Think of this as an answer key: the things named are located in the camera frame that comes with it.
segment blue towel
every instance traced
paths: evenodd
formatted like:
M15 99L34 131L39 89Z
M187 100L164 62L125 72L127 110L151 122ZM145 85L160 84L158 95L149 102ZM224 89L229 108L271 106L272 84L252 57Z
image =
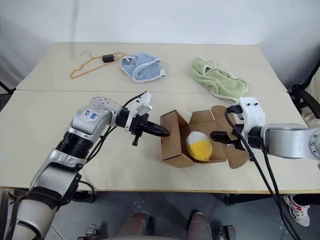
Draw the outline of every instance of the blue towel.
M160 64L160 59L144 52L124 56L120 59L120 68L135 82L145 83L164 78L165 70Z

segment white wall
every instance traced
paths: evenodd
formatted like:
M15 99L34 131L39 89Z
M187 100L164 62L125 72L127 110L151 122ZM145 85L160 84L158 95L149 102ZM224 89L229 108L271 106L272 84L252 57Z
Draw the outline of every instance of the white wall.
M320 56L320 0L0 0L0 16L23 77L52 42L259 43L286 86Z

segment black cable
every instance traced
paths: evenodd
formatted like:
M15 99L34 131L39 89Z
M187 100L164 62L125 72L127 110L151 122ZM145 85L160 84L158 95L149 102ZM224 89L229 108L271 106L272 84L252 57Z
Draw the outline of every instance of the black cable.
M271 166L270 166L270 162L269 162L269 157L268 157L268 152L267 152L266 146L263 143L263 141L261 141L260 145L261 145L261 150L262 150L262 153L263 153L263 156L264 156L265 165L266 165L266 168L268 169L268 172L269 172L269 175L270 175L273 187L274 187L275 196L276 196L276 199L278 201L278 207L279 207L279 211L280 211L280 216L281 216L281 219L282 219L283 224L284 224L285 215L284 215L284 211L283 211L283 205L282 205L282 201L281 201L281 197L280 197L280 193L279 193L279 188L278 188L278 185L277 185L277 182L276 182L276 179L275 179L275 175L274 175L274 173L273 173L273 171L271 169ZM291 227L292 231L294 232L294 234L299 239L299 235L296 232L295 228L291 225L291 223L289 222L288 219L285 219L285 220L288 221L288 224Z
M96 192L95 192L94 186L92 186L90 183L88 183L86 181L79 181L79 183L82 183L82 184L89 186L92 193L87 198L84 198L84 199L73 198L72 201L77 202L77 203L93 203L96 199Z
M21 188L14 188L12 190L8 190L9 197L15 201L18 197L25 195L28 191Z
M140 98L143 94L145 94L145 92L134 96L133 98L129 99L124 105L123 107L125 108L129 103L131 103L133 100ZM101 150L102 145L104 144L107 136L113 132L113 130L115 130L117 128L117 126L114 126L113 128L111 128L111 126L109 126L109 128L107 129L107 131L104 133L103 136L101 136L101 139L99 140L99 142L95 145L94 149L91 151L91 153L89 154L89 156L86 158L86 163L90 162Z
M16 228L16 221L17 221L17 214L18 214L18 207L19 204L21 203L21 201L26 197L27 195L22 195L19 196L14 204L13 204L13 208L12 208L12 213L11 213L11 220L9 223L9 227L5 236L5 240L11 240L13 235L14 235L14 231Z
M241 141L243 142L246 150L248 151L251 159L253 160L254 164L256 165L263 181L264 181L264 184L266 185L268 191L270 192L273 200L275 201L275 204L278 206L279 210L280 208L282 208L281 206L281 201L278 201L278 198L275 196L273 190L271 189L267 179L266 179L266 176L264 174L264 172L262 171L254 153L252 152L249 144L247 143L246 139L242 136L241 132L239 131L239 129L231 122L229 116L228 116L228 113L229 113L229 108L227 108L224 112L224 117L226 119L226 121L229 123L229 125L232 127L232 129L234 130L234 132L236 133L236 135L241 139ZM290 235L293 237L294 240L301 240L301 238L299 237L298 233L296 232L296 230L294 229L294 227L292 226L292 224L290 223L290 221L288 220L288 218L286 216L283 215L283 211L282 211L282 215L281 215L281 219L283 221L283 224L284 226L286 227L286 229L288 230L288 232L290 233Z
M3 189L1 191L1 200L0 200L0 240L4 239L7 217L8 217L8 201L9 193L8 189Z

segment cardboard box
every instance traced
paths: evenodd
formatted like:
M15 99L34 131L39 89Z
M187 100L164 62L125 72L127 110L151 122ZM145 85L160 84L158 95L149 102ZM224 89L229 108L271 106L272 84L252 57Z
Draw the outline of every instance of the cardboard box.
M170 132L170 136L161 138L162 160L177 168L188 167L195 163L210 164L226 160L232 169L244 165L249 159L247 151L235 149L233 146L225 146L210 139L212 131L225 131L231 140L237 139L232 135L232 128L225 119L225 110L224 106L217 105L210 110L195 111L192 113L189 123L176 110L162 115L160 123ZM230 114L229 117L235 124L234 116ZM189 155L186 139L192 131L202 132L210 139L212 155L209 161L198 161Z

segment sneaker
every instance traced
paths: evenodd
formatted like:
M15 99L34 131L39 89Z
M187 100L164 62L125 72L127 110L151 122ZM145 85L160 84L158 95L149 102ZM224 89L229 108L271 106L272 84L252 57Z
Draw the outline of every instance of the sneaker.
M297 224L303 227L309 227L310 218L308 215L308 209L310 208L310 205L306 205L306 206L299 205L294 201L293 196L294 195L283 197L283 200L289 206L290 216L293 218L293 220Z

